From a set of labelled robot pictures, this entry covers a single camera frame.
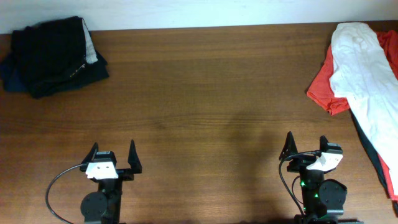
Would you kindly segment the red t-shirt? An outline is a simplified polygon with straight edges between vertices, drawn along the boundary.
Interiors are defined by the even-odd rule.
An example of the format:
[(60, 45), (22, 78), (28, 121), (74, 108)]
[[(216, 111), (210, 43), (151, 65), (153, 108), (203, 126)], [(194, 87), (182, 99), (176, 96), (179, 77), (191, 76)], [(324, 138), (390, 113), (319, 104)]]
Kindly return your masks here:
[[(377, 39), (382, 47), (386, 58), (394, 72), (397, 75), (397, 32), (390, 30), (388, 32), (377, 32)], [(331, 47), (326, 51), (326, 57), (323, 65), (310, 84), (306, 95), (317, 105), (321, 106), (330, 115), (336, 115), (349, 109), (348, 101), (345, 98), (337, 98), (330, 87), (329, 79), (333, 74), (333, 56)], [(388, 193), (393, 201), (397, 201), (397, 193), (394, 192), (389, 168), (379, 156), (382, 170), (387, 181)]]

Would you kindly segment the white t-shirt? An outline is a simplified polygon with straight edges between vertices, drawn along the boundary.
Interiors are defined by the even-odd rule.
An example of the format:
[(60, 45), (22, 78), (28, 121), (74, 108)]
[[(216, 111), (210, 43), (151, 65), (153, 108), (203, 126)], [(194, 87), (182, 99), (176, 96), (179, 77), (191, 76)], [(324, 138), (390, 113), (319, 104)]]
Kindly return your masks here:
[(360, 128), (389, 168), (397, 189), (397, 78), (365, 23), (338, 24), (331, 38), (330, 87), (346, 98)]

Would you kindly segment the dark navy garment under red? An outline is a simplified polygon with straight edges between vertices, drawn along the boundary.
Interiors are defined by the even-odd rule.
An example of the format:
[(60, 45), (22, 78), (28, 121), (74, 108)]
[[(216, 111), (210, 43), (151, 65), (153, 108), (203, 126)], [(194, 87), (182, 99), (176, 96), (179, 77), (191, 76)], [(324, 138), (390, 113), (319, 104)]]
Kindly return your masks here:
[[(376, 171), (377, 177), (378, 177), (381, 185), (384, 187), (385, 193), (391, 199), (391, 197), (389, 196), (389, 193), (388, 193), (387, 181), (384, 176), (384, 172), (382, 170), (380, 158), (379, 158), (375, 148), (373, 147), (373, 145), (371, 144), (371, 142), (368, 140), (368, 138), (364, 134), (363, 130), (361, 129), (361, 127), (358, 123), (358, 120), (356, 119), (356, 117), (354, 116), (352, 111), (350, 111), (350, 114), (351, 114), (351, 118), (353, 120), (354, 126), (356, 128), (359, 140), (361, 142), (361, 145), (364, 148), (366, 154), (368, 155), (369, 160), (371, 161), (371, 163)], [(393, 201), (393, 199), (391, 199), (391, 201), (392, 201), (393, 211), (397, 217), (397, 202)]]

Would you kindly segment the grey white folded garment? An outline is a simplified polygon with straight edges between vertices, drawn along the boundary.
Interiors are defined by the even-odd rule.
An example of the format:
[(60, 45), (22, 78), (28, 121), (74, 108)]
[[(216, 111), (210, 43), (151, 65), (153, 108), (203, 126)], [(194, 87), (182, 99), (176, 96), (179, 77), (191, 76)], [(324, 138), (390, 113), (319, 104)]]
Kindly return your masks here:
[(96, 56), (96, 51), (95, 51), (93, 41), (91, 39), (90, 32), (86, 26), (84, 19), (82, 19), (82, 27), (83, 27), (83, 32), (85, 35), (85, 49), (86, 49), (85, 60), (88, 64), (94, 64), (98, 61), (98, 58)]

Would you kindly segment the folded black garment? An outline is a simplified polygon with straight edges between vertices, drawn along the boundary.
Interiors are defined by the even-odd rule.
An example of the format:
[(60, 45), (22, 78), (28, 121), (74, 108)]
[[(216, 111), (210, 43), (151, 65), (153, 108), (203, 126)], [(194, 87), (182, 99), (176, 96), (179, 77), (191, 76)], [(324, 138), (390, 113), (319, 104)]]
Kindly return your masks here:
[(12, 32), (16, 67), (33, 98), (76, 90), (109, 78), (107, 61), (96, 49), (98, 61), (88, 64), (85, 60), (82, 19), (73, 16)]

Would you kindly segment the folded navy garment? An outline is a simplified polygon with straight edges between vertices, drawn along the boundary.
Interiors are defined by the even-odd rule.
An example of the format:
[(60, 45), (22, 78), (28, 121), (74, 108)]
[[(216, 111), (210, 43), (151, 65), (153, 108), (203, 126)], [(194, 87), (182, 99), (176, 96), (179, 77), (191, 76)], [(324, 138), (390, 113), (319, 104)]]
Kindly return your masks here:
[(8, 92), (28, 92), (20, 79), (20, 73), (16, 67), (16, 58), (13, 53), (9, 53), (1, 62), (1, 80), (3, 89)]

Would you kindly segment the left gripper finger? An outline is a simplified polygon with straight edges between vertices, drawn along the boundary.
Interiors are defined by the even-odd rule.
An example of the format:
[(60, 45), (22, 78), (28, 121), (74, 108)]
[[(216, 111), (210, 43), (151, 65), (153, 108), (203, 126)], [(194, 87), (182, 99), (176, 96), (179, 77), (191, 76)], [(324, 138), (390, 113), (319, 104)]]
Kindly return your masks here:
[(135, 142), (133, 139), (131, 140), (131, 143), (130, 143), (129, 155), (128, 155), (127, 162), (130, 165), (130, 168), (132, 170), (142, 170), (142, 164), (137, 155), (136, 145), (135, 145)]
[(82, 160), (81, 163), (88, 164), (89, 162), (91, 162), (94, 159), (96, 153), (98, 152), (98, 149), (99, 149), (98, 143), (95, 142), (93, 147), (90, 149), (89, 153), (85, 156), (85, 158)]

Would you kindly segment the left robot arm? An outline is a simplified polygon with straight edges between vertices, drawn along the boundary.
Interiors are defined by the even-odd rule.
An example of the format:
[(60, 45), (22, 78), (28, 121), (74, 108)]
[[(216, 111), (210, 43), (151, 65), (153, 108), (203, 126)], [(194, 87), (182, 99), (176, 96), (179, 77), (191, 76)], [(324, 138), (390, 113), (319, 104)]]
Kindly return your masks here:
[(90, 224), (120, 224), (123, 183), (133, 181), (142, 172), (135, 142), (131, 141), (127, 157), (129, 168), (118, 169), (113, 151), (100, 151), (93, 147), (81, 162), (80, 171), (98, 184), (98, 189), (84, 197), (80, 205), (84, 222)]

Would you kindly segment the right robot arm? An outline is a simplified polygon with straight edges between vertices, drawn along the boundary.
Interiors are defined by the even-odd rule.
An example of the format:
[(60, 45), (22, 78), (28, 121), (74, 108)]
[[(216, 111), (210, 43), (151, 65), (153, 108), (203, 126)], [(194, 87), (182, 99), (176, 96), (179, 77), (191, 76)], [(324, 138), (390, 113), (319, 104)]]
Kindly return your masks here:
[[(292, 132), (288, 132), (279, 156), (278, 172), (280, 180), (299, 209), (294, 216), (295, 223), (301, 224), (358, 224), (359, 220), (342, 220), (343, 205), (348, 194), (347, 187), (335, 179), (326, 179), (325, 174), (336, 169), (343, 158), (339, 144), (331, 143), (320, 136), (319, 149), (298, 152)], [(294, 194), (294, 186), (288, 186), (282, 166), (288, 162), (287, 172), (298, 173), (302, 200)]]

